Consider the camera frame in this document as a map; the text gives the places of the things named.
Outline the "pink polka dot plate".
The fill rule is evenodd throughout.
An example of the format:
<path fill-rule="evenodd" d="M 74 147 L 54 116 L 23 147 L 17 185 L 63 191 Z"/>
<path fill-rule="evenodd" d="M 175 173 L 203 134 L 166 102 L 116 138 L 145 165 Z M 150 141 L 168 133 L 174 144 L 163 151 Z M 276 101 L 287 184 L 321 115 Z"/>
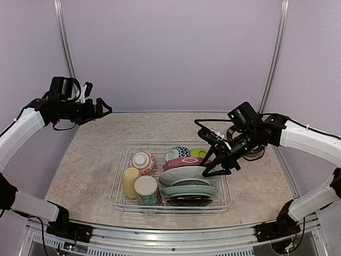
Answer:
<path fill-rule="evenodd" d="M 176 167 L 199 166 L 204 159 L 201 157 L 179 157 L 167 161 L 163 165 L 163 170 L 167 171 Z"/>

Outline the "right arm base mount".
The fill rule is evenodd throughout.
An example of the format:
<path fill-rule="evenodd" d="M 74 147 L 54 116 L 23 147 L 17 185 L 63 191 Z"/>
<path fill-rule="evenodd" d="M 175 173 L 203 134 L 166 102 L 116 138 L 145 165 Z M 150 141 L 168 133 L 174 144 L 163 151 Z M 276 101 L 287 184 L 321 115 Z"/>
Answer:
<path fill-rule="evenodd" d="M 265 242 L 289 235 L 294 235 L 301 231 L 297 221 L 290 217 L 278 217 L 276 221 L 263 222 L 254 227 L 257 241 Z"/>

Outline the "pale green plate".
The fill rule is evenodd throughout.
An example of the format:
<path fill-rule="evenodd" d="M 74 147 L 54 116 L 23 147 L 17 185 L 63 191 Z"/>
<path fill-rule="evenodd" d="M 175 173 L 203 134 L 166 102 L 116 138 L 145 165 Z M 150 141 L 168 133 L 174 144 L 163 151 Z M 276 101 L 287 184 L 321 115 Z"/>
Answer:
<path fill-rule="evenodd" d="M 171 186 L 163 188 L 161 193 L 169 198 L 177 196 L 208 196 L 213 197 L 219 192 L 219 189 L 213 186 L 204 185 L 186 185 Z"/>

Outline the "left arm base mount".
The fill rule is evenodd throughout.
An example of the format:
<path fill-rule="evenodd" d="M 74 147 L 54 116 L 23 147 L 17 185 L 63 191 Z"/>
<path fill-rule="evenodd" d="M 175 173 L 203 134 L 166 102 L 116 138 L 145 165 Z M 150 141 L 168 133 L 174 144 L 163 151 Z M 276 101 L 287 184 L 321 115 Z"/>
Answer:
<path fill-rule="evenodd" d="M 71 222 L 69 219 L 69 211 L 67 209 L 61 209 L 56 220 L 48 222 L 46 232 L 57 237 L 73 240 L 74 242 L 89 243 L 93 227 Z"/>

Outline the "small black dish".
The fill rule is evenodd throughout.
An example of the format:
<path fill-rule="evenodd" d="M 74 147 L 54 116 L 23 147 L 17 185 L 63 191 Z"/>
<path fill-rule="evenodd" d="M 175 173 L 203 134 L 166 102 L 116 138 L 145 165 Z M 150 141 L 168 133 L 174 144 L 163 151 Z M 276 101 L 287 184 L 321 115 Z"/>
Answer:
<path fill-rule="evenodd" d="M 207 196 L 180 196 L 180 197 L 171 197 L 166 202 L 171 206 L 188 206 L 188 207 L 195 207 L 195 206 L 207 206 L 213 200 Z"/>

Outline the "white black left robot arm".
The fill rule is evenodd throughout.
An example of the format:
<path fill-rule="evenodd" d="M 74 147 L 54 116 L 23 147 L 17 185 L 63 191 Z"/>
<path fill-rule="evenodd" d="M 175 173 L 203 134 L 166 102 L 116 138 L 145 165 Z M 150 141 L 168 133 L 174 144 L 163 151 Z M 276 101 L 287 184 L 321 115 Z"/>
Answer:
<path fill-rule="evenodd" d="M 29 155 L 23 152 L 29 146 L 33 146 L 38 160 L 47 155 L 46 146 L 41 142 L 33 143 L 32 140 L 48 126 L 61 131 L 57 128 L 60 121 L 69 121 L 75 127 L 111 114 L 112 107 L 102 98 L 90 98 L 92 88 L 90 82 L 81 85 L 74 77 L 55 76 L 47 92 L 24 106 L 1 132 L 2 211 L 19 212 L 53 222 L 54 229 L 63 237 L 74 233 L 74 224 L 62 216 L 66 209 L 19 189 L 4 173 L 14 159 Z"/>

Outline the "grey white painted plate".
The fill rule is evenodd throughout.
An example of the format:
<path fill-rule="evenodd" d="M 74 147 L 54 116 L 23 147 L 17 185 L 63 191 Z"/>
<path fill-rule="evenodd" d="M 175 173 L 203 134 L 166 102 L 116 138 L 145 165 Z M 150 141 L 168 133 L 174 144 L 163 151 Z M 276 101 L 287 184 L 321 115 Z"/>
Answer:
<path fill-rule="evenodd" d="M 208 185 L 213 186 L 219 182 L 219 177 L 204 178 L 203 166 L 183 166 L 164 171 L 159 182 L 164 187 L 184 186 L 184 185 Z"/>

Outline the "large black round plate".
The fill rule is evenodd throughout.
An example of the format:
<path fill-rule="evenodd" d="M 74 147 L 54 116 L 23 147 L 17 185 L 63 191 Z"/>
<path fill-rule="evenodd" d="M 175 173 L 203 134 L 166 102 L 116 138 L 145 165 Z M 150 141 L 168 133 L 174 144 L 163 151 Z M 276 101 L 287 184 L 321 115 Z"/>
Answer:
<path fill-rule="evenodd" d="M 264 147 L 257 147 L 253 150 L 250 150 L 246 156 L 248 158 L 260 157 L 263 154 L 264 150 L 265 150 Z"/>

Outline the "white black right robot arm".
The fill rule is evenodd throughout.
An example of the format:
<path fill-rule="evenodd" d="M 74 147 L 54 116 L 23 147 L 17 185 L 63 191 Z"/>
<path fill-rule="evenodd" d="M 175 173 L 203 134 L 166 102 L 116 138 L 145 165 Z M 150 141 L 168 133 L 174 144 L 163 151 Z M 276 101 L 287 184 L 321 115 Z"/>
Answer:
<path fill-rule="evenodd" d="M 224 135 L 202 125 L 198 136 L 208 142 L 210 149 L 201 165 L 205 167 L 202 176 L 230 175 L 232 169 L 240 170 L 238 159 L 254 148 L 273 145 L 293 148 L 322 158 L 336 168 L 321 186 L 304 196 L 286 203 L 280 211 L 272 231 L 283 237 L 293 226 L 307 215 L 340 200 L 340 137 L 299 123 L 281 114 L 258 114 L 249 102 L 243 102 L 228 113 L 229 122 L 237 128 L 239 136 L 228 141 Z"/>

